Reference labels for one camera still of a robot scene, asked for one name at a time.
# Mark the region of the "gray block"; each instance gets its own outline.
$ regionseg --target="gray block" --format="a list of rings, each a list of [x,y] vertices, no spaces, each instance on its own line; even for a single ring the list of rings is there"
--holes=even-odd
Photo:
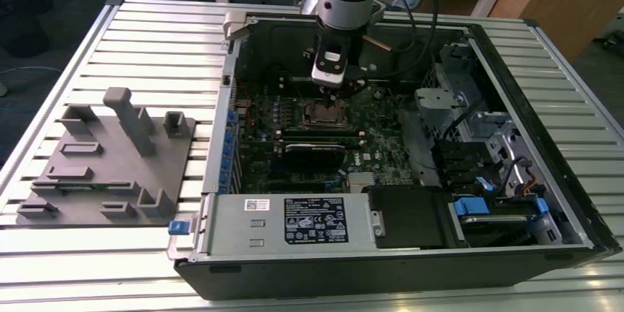
[[[135,211],[126,201],[105,201],[101,203],[99,213],[107,219],[129,219],[135,217]]]
[[[90,135],[86,123],[93,121],[97,121],[97,116],[87,105],[70,105],[59,118],[66,131],[78,139]]]
[[[99,155],[102,152],[101,145],[97,142],[69,142],[59,146],[62,155]]]
[[[55,214],[58,212],[58,209],[54,208],[49,202],[46,201],[37,201],[31,203],[21,203],[17,212],[19,213],[21,216],[26,218],[42,218],[42,219],[49,219],[54,218]]]
[[[93,171],[86,166],[50,166],[45,177],[49,179],[90,179]]]
[[[110,87],[103,94],[103,105],[113,109],[118,118],[118,124],[121,124],[125,135],[127,135],[139,155],[149,156],[155,152],[154,144],[149,139],[149,133],[142,127],[139,118],[135,115],[134,107],[129,103],[130,96],[131,92],[129,89]]]
[[[117,93],[122,98],[118,101],[125,101],[125,91]],[[33,193],[17,210],[17,224],[165,226],[175,212],[194,120],[173,113],[169,121],[177,127],[166,129],[171,125],[166,118],[149,118],[145,109],[129,105],[133,126],[154,149],[145,156],[117,117],[90,115],[85,106],[66,109],[63,116],[73,120],[69,125],[79,127],[59,138],[45,171],[31,183]],[[171,130],[179,131],[175,137],[169,137]]]
[[[190,134],[182,112],[167,111],[165,113],[163,127],[169,138],[187,138]]]
[[[138,208],[149,218],[170,216],[175,213],[175,204],[171,203],[162,189],[157,192],[154,199],[146,189],[142,188],[135,202],[135,208]]]

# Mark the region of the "aluminum table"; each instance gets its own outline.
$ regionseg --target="aluminum table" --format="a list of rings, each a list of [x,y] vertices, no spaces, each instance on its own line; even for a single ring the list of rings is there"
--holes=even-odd
[[[63,105],[101,104],[109,86],[131,89],[151,116],[182,110],[198,122],[178,213],[198,209],[223,58],[222,16],[290,7],[113,0],[66,65],[0,172],[0,311],[617,311],[624,254],[557,270],[509,288],[295,300],[203,301],[165,255],[166,228],[17,229],[15,209],[63,127]],[[402,18],[402,14],[386,14]],[[624,245],[624,132],[541,30],[521,20],[443,16],[482,25],[610,229]],[[177,250],[191,237],[178,237]]]

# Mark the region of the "warning label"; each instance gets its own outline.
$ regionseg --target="warning label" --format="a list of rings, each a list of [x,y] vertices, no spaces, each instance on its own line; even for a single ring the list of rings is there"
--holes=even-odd
[[[283,199],[283,227],[287,244],[347,243],[342,198]]]

